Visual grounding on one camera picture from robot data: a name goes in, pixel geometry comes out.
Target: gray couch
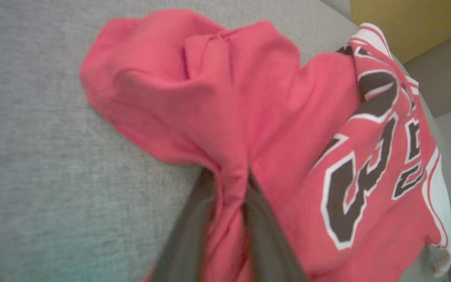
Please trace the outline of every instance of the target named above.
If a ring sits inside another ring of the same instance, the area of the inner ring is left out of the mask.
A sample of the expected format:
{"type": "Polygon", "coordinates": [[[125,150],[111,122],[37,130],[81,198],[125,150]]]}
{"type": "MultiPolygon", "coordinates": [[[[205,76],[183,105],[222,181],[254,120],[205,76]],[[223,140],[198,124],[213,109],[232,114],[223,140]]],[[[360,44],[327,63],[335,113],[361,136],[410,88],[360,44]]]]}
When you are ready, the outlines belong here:
{"type": "MultiPolygon", "coordinates": [[[[0,0],[0,282],[134,282],[150,270],[199,168],[120,136],[89,107],[78,72],[109,18],[175,7],[229,28],[268,19],[302,63],[356,29],[318,0],[0,0]]],[[[443,166],[451,187],[447,155],[443,166]]],[[[426,256],[404,280],[431,279],[426,256]]]]}

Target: red shirt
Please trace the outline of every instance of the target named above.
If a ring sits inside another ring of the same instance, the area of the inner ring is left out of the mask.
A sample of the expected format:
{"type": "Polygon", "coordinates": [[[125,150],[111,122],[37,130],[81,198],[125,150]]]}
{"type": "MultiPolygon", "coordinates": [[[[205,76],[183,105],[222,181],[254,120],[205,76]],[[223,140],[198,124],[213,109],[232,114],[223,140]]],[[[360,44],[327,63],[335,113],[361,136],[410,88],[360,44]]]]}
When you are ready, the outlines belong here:
{"type": "Polygon", "coordinates": [[[191,11],[118,18],[81,78],[95,110],[141,149],[214,172],[206,281],[249,280],[249,168],[314,281],[397,280],[425,245],[433,273],[448,270],[440,154],[418,83],[374,25],[301,67],[269,22],[229,31],[191,11]]]}

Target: red fabric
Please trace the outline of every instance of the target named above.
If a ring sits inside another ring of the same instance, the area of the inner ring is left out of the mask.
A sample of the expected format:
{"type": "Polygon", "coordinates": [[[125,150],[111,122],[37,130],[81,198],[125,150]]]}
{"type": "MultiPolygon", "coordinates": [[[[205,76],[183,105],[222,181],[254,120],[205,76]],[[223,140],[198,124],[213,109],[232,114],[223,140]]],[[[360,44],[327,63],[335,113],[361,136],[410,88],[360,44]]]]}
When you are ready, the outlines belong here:
{"type": "MultiPolygon", "coordinates": [[[[370,156],[376,162],[388,120],[351,118],[362,104],[358,75],[386,69],[413,91],[387,54],[367,41],[350,46],[379,60],[325,53],[301,67],[297,47],[269,22],[229,31],[180,10],[110,20],[95,40],[81,70],[95,110],[154,157],[215,173],[206,281],[249,280],[239,209],[249,167],[314,281],[397,280],[426,243],[440,242],[421,184],[391,199],[406,168],[406,121],[420,120],[424,166],[435,152],[419,97],[410,114],[403,94],[388,115],[398,116],[390,161],[365,197],[352,246],[338,249],[329,236],[321,211],[327,168],[351,151],[357,169],[370,156]],[[315,165],[336,134],[350,139],[315,165]]],[[[355,191],[353,184],[346,203],[355,191]]]]}

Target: black number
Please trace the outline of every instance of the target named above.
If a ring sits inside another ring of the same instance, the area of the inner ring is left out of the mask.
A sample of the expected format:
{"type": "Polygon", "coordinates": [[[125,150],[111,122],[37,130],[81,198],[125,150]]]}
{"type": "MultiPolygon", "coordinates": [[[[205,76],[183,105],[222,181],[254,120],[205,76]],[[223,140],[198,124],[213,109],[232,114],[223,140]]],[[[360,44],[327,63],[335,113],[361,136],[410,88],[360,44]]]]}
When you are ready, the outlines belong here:
{"type": "Polygon", "coordinates": [[[392,136],[396,127],[397,117],[393,115],[387,122],[379,141],[380,152],[377,163],[370,166],[371,157],[369,157],[366,164],[358,172],[357,192],[354,201],[345,206],[345,198],[352,187],[355,177],[355,160],[352,157],[347,157],[348,160],[340,164],[344,159],[336,163],[335,169],[330,168],[327,174],[330,173],[330,180],[328,183],[328,198],[324,203],[326,211],[324,213],[327,230],[334,240],[337,248],[349,248],[352,245],[356,226],[363,213],[365,205],[365,196],[370,193],[377,186],[386,170],[387,163],[391,154],[392,136]]]}
{"type": "Polygon", "coordinates": [[[394,194],[392,195],[392,199],[393,200],[397,200],[397,199],[401,198],[401,196],[403,196],[407,191],[409,191],[410,189],[415,187],[415,185],[417,185],[417,183],[419,183],[422,180],[422,178],[424,178],[424,172],[425,171],[426,170],[424,169],[424,166],[421,166],[421,163],[416,164],[412,168],[408,168],[406,171],[403,171],[399,175],[399,178],[398,178],[398,181],[397,181],[397,184],[396,184],[396,188],[394,189],[394,194]],[[419,171],[419,168],[422,170],[420,175],[417,176],[417,178],[415,178],[415,180],[405,183],[406,180],[411,175],[413,175],[414,173],[419,171]]]}
{"type": "Polygon", "coordinates": [[[410,162],[420,155],[420,144],[419,144],[419,122],[416,120],[411,120],[406,124],[406,134],[408,136],[408,152],[406,156],[406,162],[410,162]]]}
{"type": "Polygon", "coordinates": [[[381,123],[392,112],[398,98],[398,82],[390,72],[376,71],[363,75],[358,81],[360,96],[367,100],[351,118],[366,118],[381,123]],[[369,94],[378,94],[373,98],[369,94]]]}

